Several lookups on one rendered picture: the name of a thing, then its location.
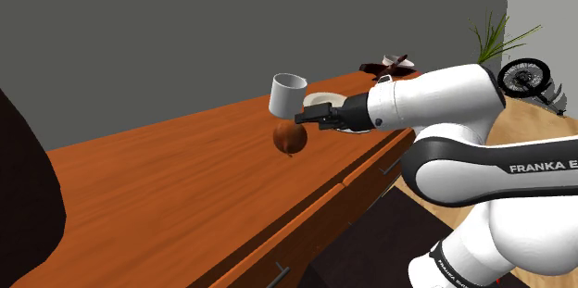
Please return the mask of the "white plate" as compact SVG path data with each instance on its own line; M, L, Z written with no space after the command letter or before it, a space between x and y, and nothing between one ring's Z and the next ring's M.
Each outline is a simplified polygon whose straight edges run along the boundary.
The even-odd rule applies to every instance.
M317 92L308 94L303 101L303 108L308 106L331 103L333 107L341 107L346 100L346 96L329 92Z

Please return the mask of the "dark red flat dish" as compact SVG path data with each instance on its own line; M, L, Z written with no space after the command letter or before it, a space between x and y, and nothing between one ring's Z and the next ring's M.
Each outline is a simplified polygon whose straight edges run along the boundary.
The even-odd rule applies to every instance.
M359 66L359 71L363 71L369 74L373 74L375 77L376 75L384 70L386 68L385 65L383 64L376 64L376 63L367 63L367 64L361 64ZM415 69L410 69L410 68L396 68L395 71L393 71L390 75L394 76L394 77L403 77L406 75L409 75L411 73L416 72Z

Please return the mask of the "brown wooden utensil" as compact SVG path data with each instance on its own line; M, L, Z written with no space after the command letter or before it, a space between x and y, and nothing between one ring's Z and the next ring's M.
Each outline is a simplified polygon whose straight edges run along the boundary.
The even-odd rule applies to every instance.
M395 62L387 66L384 70L380 71L375 79L379 80L382 76L391 74L393 71L396 70L397 66L407 59L407 55L400 56Z

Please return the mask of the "white bowl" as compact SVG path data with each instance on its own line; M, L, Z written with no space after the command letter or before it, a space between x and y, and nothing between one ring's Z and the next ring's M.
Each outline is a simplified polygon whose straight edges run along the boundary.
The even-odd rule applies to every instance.
M408 60L407 58L405 58L401 62L398 62L399 58L400 58L400 56L384 55L382 63L385 66L387 66L388 68L391 68L393 64L396 64L397 68L410 68L411 69L415 66L415 64L412 61Z

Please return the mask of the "brown round fruit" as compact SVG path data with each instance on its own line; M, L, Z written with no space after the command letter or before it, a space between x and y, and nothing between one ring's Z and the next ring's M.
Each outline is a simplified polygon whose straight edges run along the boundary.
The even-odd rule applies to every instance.
M308 133L303 125L287 120L276 125L272 138L275 147L291 157L305 148Z

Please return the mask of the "white cup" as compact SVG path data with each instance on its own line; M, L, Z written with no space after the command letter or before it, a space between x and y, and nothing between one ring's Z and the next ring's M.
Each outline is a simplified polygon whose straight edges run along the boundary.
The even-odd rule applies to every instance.
M293 119L301 112L308 81L291 73L278 73L272 79L270 113L279 119Z

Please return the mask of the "dark robot stand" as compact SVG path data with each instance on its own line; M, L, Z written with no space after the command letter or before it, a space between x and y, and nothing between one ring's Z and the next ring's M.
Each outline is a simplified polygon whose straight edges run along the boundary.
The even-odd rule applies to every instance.
M451 232L393 187L308 264L297 288L412 288L410 260Z

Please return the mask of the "green leafy plant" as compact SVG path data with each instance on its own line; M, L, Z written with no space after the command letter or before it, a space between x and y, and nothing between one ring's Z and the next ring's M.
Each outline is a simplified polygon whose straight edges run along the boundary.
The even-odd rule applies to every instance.
M543 26L536 25L522 34L512 36L506 32L510 16L503 14L497 23L494 23L494 13L486 11L484 14L484 28L480 28L471 20L469 30L475 34L478 43L477 63L483 63L504 56L508 51L520 46L524 46L521 40L527 38L533 33L540 31Z

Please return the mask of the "black bicycle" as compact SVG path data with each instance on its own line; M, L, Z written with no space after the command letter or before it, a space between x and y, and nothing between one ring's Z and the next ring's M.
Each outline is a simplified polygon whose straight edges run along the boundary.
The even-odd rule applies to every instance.
M555 106L561 87L550 98L544 93L553 85L549 66L536 58L520 58L509 62L497 76L497 83L503 93L511 98L533 98L563 117L566 109Z

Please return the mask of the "wooden chest of drawers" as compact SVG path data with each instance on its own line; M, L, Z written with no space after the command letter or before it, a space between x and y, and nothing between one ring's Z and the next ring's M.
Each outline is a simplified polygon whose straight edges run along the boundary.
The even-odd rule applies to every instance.
M59 148L67 222L14 288L296 288L309 261L397 175L410 130L308 125L287 156L258 96Z

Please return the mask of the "large black rounded object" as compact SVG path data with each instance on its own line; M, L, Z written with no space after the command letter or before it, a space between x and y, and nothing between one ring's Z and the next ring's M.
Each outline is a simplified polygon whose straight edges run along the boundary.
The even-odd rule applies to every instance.
M66 218L50 159L0 90L0 288L10 288L49 258Z

